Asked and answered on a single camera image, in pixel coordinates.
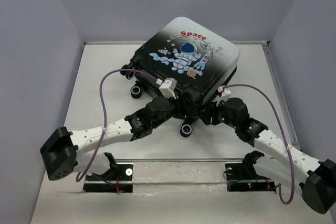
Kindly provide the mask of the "black suitcase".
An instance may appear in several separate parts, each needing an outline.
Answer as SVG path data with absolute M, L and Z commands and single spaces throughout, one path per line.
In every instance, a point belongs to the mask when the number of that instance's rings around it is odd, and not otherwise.
M 143 91 L 162 95 L 154 78 L 176 80 L 175 111 L 170 116 L 184 121 L 180 134 L 188 137 L 194 122 L 208 122 L 204 112 L 219 96 L 218 87 L 235 74 L 239 56 L 232 42 L 187 17 L 177 17 L 135 51 L 121 74 L 136 78 L 131 88 L 135 99 Z

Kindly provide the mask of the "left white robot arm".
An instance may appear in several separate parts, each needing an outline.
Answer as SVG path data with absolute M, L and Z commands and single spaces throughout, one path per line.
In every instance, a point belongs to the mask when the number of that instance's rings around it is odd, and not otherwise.
M 171 118 L 191 116 L 199 106 L 200 103 L 183 97 L 158 96 L 144 108 L 101 127 L 80 131 L 59 127 L 40 148 L 48 179 L 60 180 L 73 172 L 80 177 L 92 173 L 99 148 L 147 137 Z

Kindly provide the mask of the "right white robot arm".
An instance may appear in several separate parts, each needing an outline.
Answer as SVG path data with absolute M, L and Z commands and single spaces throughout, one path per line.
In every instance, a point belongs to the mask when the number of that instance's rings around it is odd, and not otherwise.
M 326 214 L 335 204 L 335 162 L 320 161 L 289 145 L 265 124 L 250 117 L 240 98 L 213 103 L 201 113 L 206 125 L 224 123 L 243 142 L 274 158 L 290 170 L 289 180 L 298 182 L 303 201 L 315 212 Z

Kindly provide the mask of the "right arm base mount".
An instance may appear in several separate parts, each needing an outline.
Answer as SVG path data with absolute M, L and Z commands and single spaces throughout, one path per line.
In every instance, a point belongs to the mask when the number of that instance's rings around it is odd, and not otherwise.
M 276 192 L 278 185 L 270 178 L 260 176 L 255 170 L 256 164 L 261 164 L 262 152 L 252 151 L 240 162 L 226 163 L 223 178 L 227 181 L 228 192 Z

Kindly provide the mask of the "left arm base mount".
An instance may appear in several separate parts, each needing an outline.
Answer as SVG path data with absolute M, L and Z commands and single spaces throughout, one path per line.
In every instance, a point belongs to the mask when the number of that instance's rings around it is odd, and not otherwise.
M 108 161 L 108 169 L 102 174 L 87 174 L 83 191 L 87 193 L 132 193 L 134 164 L 117 162 L 111 153 L 103 155 Z

